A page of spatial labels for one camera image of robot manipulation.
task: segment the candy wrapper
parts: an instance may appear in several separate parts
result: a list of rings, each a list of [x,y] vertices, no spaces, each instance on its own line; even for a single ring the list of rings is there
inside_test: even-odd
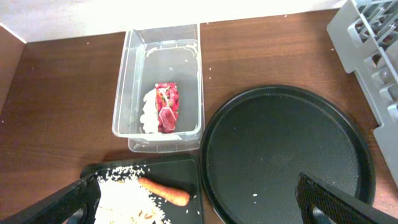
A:
[[[159,132],[172,133],[178,119],[180,95],[175,83],[156,84],[156,108],[159,118]]]
[[[144,97],[140,122],[145,133],[172,133],[178,119],[180,95],[175,83],[156,84]]]

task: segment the brown wood panel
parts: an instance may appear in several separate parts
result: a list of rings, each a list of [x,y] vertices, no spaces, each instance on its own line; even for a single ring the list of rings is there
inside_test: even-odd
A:
[[[25,44],[0,26],[0,114]]]
[[[325,97],[366,137],[376,169],[374,206],[398,217],[398,190],[371,132],[376,120],[326,33],[335,13],[202,24],[206,120],[233,95],[260,85]],[[119,33],[26,45],[0,117],[0,218],[73,182],[87,164],[155,156],[131,153],[111,131],[123,40]],[[205,218],[221,223],[206,199]]]

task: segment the gray plastic crate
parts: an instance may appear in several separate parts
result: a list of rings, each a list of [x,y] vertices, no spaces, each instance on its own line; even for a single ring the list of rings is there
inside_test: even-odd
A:
[[[398,185],[398,75],[386,53],[398,46],[397,18],[398,0],[347,0],[327,31],[379,123],[374,136]]]

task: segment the red and white package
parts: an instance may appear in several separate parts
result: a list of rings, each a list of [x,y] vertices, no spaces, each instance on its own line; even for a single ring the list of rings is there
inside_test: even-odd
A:
[[[159,132],[172,133],[178,119],[180,95],[175,83],[156,84],[156,109],[159,119]]]

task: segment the carrot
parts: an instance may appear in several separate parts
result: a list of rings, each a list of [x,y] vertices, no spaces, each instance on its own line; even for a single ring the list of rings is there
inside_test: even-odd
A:
[[[168,200],[174,205],[186,206],[189,202],[190,196],[183,190],[163,186],[145,177],[139,178],[138,182],[142,187],[145,187],[150,192]]]

